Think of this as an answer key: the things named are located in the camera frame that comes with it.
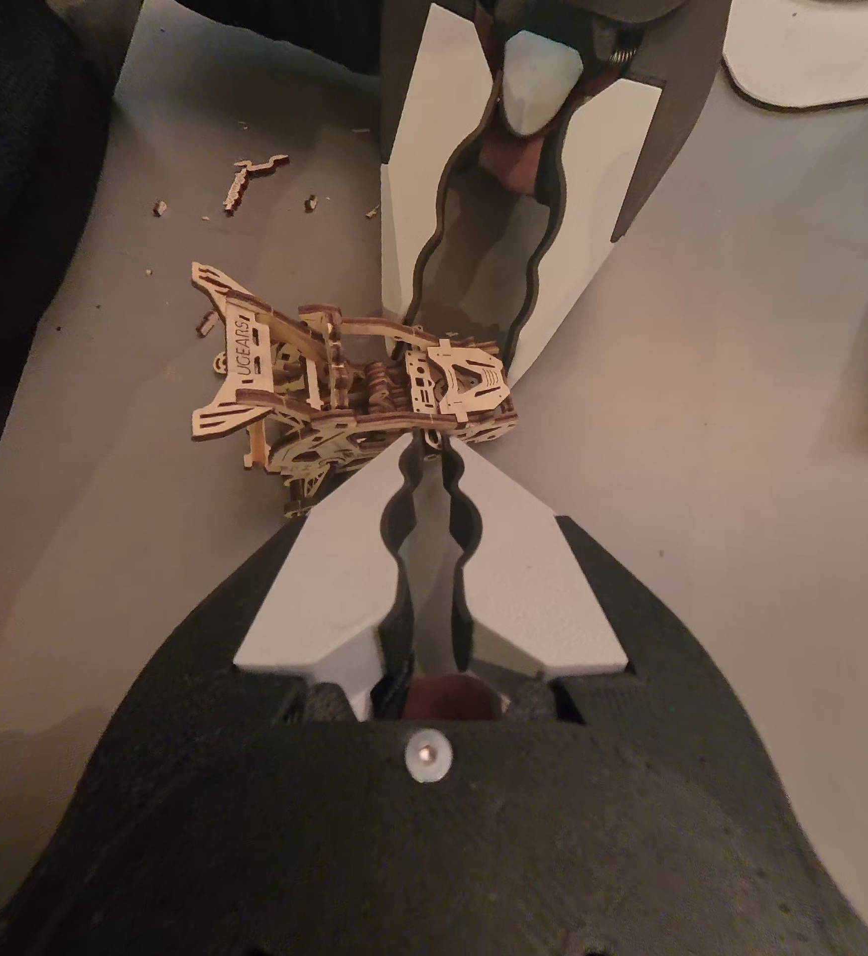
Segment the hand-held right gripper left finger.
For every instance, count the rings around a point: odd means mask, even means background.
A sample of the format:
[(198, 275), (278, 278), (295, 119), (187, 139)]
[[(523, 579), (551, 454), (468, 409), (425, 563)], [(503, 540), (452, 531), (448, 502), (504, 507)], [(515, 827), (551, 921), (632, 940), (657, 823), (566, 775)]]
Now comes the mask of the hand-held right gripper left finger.
[(356, 718), (410, 680), (415, 616), (400, 548), (416, 526), (417, 438), (400, 437), (308, 514), (233, 663), (339, 687)]

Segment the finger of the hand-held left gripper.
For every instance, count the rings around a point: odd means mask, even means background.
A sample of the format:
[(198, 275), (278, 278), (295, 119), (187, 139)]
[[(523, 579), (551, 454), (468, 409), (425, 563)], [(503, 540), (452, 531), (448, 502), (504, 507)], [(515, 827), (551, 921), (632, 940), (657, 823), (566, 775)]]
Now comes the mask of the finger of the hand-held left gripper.
[(414, 319), (453, 166), (497, 96), (474, 1), (388, 1), (380, 35), (381, 304)]
[(504, 345), (508, 382), (533, 365), (610, 255), (660, 97), (659, 87), (622, 78), (574, 106), (557, 130), (547, 227)]

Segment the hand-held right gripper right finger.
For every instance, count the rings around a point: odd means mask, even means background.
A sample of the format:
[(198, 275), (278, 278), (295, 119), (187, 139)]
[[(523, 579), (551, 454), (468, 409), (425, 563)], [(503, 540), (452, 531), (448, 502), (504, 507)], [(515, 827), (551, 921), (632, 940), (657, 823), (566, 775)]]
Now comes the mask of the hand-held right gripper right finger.
[(535, 684), (629, 666), (558, 515), (458, 439), (444, 446), (453, 571), (452, 652), (489, 711)]

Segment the wooden mechanical model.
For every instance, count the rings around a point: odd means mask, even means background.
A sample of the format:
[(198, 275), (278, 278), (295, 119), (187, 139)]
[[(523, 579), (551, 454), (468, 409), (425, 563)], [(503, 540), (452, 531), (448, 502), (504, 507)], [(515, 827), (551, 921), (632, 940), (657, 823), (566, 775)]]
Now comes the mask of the wooden mechanical model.
[(200, 262), (191, 283), (218, 313), (219, 388), (191, 416), (191, 438), (248, 435), (244, 468), (281, 480), (284, 516), (306, 515), (342, 476), (364, 469), (423, 425), (411, 411), (404, 352), (427, 352), (441, 437), (487, 443), (518, 415), (493, 341), (438, 337), (381, 317), (344, 317), (308, 304), (289, 317), (226, 273)]

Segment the perforated wooden link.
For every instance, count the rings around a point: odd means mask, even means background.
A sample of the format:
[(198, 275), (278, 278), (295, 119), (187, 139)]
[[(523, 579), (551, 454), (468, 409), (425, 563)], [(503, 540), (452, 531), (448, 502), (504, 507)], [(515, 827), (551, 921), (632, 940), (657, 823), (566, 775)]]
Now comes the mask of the perforated wooden link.
[(404, 367), (411, 401), (411, 411), (417, 422), (423, 425), (421, 431), (428, 450), (432, 455), (442, 450), (440, 405), (435, 395), (435, 381), (427, 352), (412, 346), (404, 352)]

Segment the person's left hand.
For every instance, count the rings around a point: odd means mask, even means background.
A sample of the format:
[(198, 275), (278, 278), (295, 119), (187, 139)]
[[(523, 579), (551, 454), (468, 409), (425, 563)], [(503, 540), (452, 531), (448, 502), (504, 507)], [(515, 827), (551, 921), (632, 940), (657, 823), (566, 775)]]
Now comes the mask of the person's left hand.
[(540, 159), (549, 125), (525, 137), (512, 133), (495, 117), (480, 144), (477, 163), (508, 192), (535, 195)]

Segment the person's right hand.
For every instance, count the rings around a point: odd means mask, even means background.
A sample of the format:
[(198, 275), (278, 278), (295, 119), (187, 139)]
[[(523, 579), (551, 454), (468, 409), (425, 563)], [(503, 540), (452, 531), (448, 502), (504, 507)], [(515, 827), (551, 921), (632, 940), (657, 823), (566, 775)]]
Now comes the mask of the person's right hand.
[(502, 713), (499, 697), (475, 676), (415, 677), (407, 690), (405, 721), (492, 721)]

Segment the white tablet stand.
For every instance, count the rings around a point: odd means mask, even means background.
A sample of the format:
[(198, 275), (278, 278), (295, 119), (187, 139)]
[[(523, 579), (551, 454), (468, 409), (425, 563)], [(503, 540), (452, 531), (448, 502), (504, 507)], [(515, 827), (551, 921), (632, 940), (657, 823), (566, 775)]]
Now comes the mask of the white tablet stand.
[(868, 102), (868, 1), (735, 1), (723, 56), (737, 89), (762, 106)]

